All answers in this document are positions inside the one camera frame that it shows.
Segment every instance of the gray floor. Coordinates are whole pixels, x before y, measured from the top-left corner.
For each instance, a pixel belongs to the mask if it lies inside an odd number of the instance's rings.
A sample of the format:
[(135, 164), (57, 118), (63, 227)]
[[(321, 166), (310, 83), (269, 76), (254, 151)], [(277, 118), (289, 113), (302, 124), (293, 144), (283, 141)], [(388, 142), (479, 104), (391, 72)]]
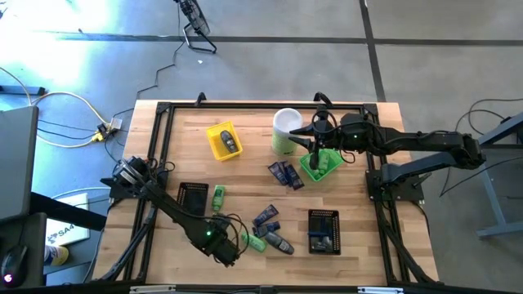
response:
[[(523, 2), (516, 0), (367, 3), (376, 38), (523, 39)], [(200, 4), (215, 36), (365, 36), (356, 0), (201, 0)], [(8, 5), (0, 20), (0, 65), (26, 84), (88, 98), (106, 119), (134, 105), (136, 91), (154, 84), (156, 69), (171, 62), (179, 44), (56, 41), (29, 33), (82, 29), (84, 33), (177, 35), (177, 9), (171, 0), (48, 0), (45, 4), (11, 0)], [(215, 56), (180, 49), (177, 67), (163, 71), (159, 87), (144, 92), (141, 99), (194, 99), (205, 91), (209, 99), (310, 100), (316, 91), (322, 91), (332, 100), (376, 101), (364, 44), (228, 42), (217, 46)], [(474, 101), (521, 98), (523, 92), (523, 47), (377, 46), (377, 54), (387, 101), (400, 103), (408, 131), (454, 129)], [(1, 74), (0, 83), (12, 81)], [(0, 97), (0, 109), (25, 103), (23, 97)], [(41, 117), (53, 122), (88, 128), (97, 123), (85, 105), (69, 97), (51, 97), (39, 106)], [(480, 108), (510, 116), (522, 106), (523, 102), (485, 103)], [(125, 116), (125, 123), (130, 115)], [(489, 114), (477, 114), (474, 123), (487, 131), (499, 121)], [(472, 131), (465, 122), (459, 130)], [(118, 139), (124, 142), (125, 135)], [(109, 147), (115, 156), (121, 156), (120, 146), (111, 142)], [(415, 158), (423, 155), (413, 154)], [(494, 154), (492, 158), (499, 156), (514, 155)], [(108, 176), (114, 165), (100, 144), (57, 149), (39, 142), (37, 160), (34, 190), (47, 195), (99, 186), (99, 179)], [(518, 196), (518, 188), (506, 189), (516, 180), (507, 180), (510, 177), (503, 174), (521, 174), (521, 163), (496, 170), (493, 177), (500, 197), (505, 195), (502, 203), (507, 217), (521, 221), (523, 201), (506, 199), (507, 194)], [(467, 174), (453, 171), (450, 183)], [(522, 291), (523, 234), (479, 240), (475, 231), (494, 224), (481, 183), (468, 181), (437, 198), (444, 177), (439, 171), (423, 184), (440, 279), (452, 285)], [(84, 271), (58, 273), (51, 280), (78, 281)]]

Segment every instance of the green basket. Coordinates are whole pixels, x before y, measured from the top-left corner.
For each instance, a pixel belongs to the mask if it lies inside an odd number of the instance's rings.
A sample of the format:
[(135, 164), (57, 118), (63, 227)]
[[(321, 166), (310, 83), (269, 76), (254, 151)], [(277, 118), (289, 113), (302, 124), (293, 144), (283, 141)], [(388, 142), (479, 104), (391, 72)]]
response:
[(311, 177), (313, 181), (323, 180), (329, 173), (331, 173), (333, 170), (339, 167), (340, 164), (343, 163), (343, 159), (338, 151), (333, 149), (322, 149), (320, 150), (320, 156), (323, 152), (329, 153), (329, 167), (323, 175), (315, 176), (311, 170), (311, 167), (309, 167), (309, 158), (311, 157), (311, 154), (307, 154), (300, 158), (300, 164), (302, 165), (302, 168), (305, 170), (305, 172), (307, 172), (307, 174)]

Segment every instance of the wooden tabletop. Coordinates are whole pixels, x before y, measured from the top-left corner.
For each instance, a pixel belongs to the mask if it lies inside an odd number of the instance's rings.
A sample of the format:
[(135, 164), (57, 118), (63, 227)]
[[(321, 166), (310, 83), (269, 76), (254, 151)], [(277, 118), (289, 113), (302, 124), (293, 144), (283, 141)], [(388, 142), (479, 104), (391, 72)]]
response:
[[(157, 103), (157, 100), (137, 101), (125, 158), (146, 158)], [(314, 113), (312, 109), (299, 111), (304, 121)], [(181, 182), (208, 183), (206, 215), (210, 216), (214, 185), (224, 185), (226, 196), (221, 211), (240, 215), (246, 225), (251, 224), (252, 219), (269, 204), (273, 204), (279, 210), (279, 215), (271, 220), (280, 222), (278, 233), (294, 246), (294, 254), (285, 255), (271, 246), (267, 246), (263, 253), (249, 248), (234, 267), (225, 268), (190, 245), (183, 229), (173, 224), (163, 212), (159, 212), (147, 283), (302, 286), (386, 284), (376, 214), (373, 204), (368, 200), (364, 182), (364, 171), (367, 169), (365, 155), (356, 155), (355, 163), (343, 163), (321, 182), (314, 182), (298, 162), (306, 150), (298, 148), (294, 156), (285, 159), (297, 169), (305, 187), (297, 191), (283, 187), (267, 169), (275, 161), (283, 159), (276, 156), (270, 147), (275, 112), (276, 109), (177, 109), (168, 151), (168, 161), (174, 162), (176, 169), (169, 173), (168, 193), (176, 197)], [(397, 103), (378, 103), (378, 112), (383, 126), (404, 130)], [(344, 113), (346, 111), (333, 111), (338, 120)], [(244, 151), (236, 158), (218, 162), (212, 155), (206, 128), (229, 120), (235, 125)], [(160, 127), (157, 157), (165, 121), (166, 118)], [(405, 163), (410, 160), (410, 156), (407, 152), (398, 152), (388, 159), (391, 163)], [(309, 209), (339, 211), (342, 241), (340, 256), (309, 254)], [(431, 242), (422, 213), (412, 203), (399, 202), (397, 209), (405, 246), (426, 273), (437, 279)], [(127, 246), (135, 210), (136, 200), (128, 199), (109, 213), (94, 278), (106, 273)], [(396, 276), (399, 276), (397, 255), (392, 245), (391, 256)], [(136, 255), (135, 274), (140, 260), (141, 247)]]

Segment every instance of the yellow box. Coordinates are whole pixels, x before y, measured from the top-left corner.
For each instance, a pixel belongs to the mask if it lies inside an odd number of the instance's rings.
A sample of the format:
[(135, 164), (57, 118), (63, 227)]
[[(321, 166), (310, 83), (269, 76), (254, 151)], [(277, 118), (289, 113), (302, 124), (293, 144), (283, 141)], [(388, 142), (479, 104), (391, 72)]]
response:
[[(237, 152), (234, 152), (233, 154), (229, 152), (229, 150), (226, 148), (226, 146), (223, 144), (223, 141), (221, 140), (221, 131), (229, 131), (232, 137), (235, 138), (235, 143), (238, 147)], [(231, 121), (223, 122), (217, 124), (216, 126), (208, 128), (207, 138), (209, 139), (209, 144), (211, 145), (212, 153), (214, 154), (214, 158), (216, 160), (224, 161), (229, 158), (233, 158), (234, 156), (239, 155), (240, 153), (242, 153), (242, 151), (244, 151), (242, 144), (239, 142), (238, 134), (236, 134), (235, 127), (232, 125)]]

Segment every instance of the small black container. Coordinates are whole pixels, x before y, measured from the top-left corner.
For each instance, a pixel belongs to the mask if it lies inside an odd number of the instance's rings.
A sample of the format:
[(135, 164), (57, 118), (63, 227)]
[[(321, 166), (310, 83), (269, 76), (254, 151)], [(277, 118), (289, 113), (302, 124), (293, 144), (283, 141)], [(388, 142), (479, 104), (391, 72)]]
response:
[[(309, 210), (309, 253), (322, 255), (341, 255), (340, 215), (338, 211)], [(332, 246), (318, 247), (319, 241), (330, 238)]]
[(194, 214), (196, 216), (204, 216), (205, 206), (207, 204), (208, 190), (208, 184), (180, 183), (177, 201), (190, 214)]

